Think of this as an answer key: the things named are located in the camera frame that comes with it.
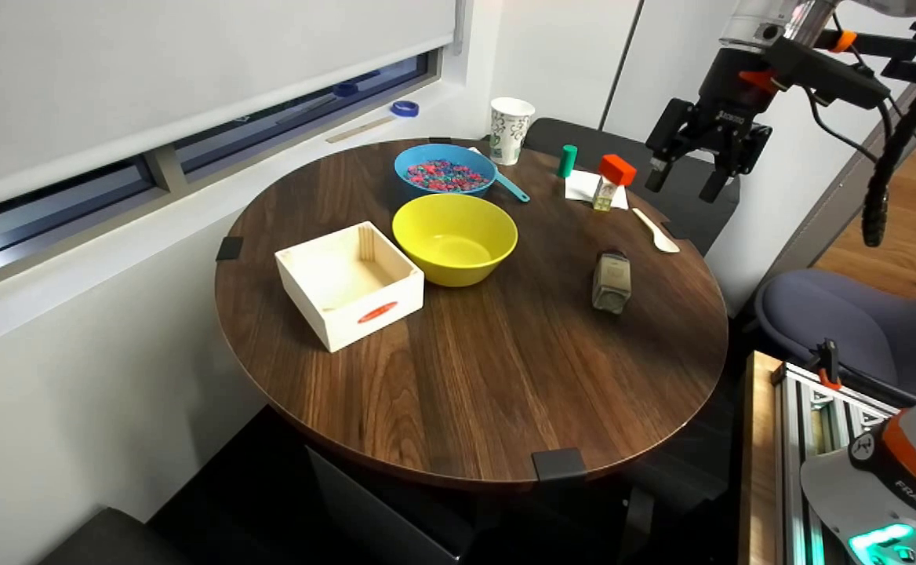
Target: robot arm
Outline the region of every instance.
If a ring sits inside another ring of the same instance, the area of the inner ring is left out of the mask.
[[[871,9],[914,16],[916,0],[859,0]],[[880,106],[889,88],[858,65],[824,56],[837,34],[824,32],[837,0],[745,0],[699,86],[699,101],[669,101],[646,140],[654,150],[650,190],[659,193],[673,164],[689,150],[710,150],[716,173],[699,197],[716,200],[730,175],[757,167],[771,130],[757,115],[770,111],[781,88],[803,86],[819,103],[848,101]],[[880,50],[910,59],[916,39],[871,39]]]

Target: bowl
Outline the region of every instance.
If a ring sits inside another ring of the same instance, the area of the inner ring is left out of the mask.
[[[396,175],[417,195],[484,195],[497,181],[497,164],[461,146],[415,146],[396,157]]]
[[[516,249],[517,222],[493,200],[475,195],[421,195],[396,212],[398,249],[435,286],[478,286]]]

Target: white cup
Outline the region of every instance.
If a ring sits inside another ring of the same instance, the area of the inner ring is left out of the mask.
[[[537,121],[537,111],[517,98],[497,98],[490,106],[490,162],[498,167],[516,167],[522,162],[522,141]]]

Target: box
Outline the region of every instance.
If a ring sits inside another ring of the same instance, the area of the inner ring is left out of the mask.
[[[423,308],[423,271],[375,222],[276,253],[281,283],[330,353]]]

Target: round wooden table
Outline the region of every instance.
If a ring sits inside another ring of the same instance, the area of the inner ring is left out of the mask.
[[[330,356],[273,253],[370,220],[391,239],[391,162],[417,141],[307,164],[260,193],[216,261],[216,312],[248,381],[310,444],[405,482],[526,489],[599,478],[673,441],[711,397],[729,312],[703,257],[659,255],[635,214],[565,200],[557,157],[525,150],[501,190],[517,253],[475,289],[428,286],[412,316]],[[623,316],[591,308],[599,253],[632,257]]]

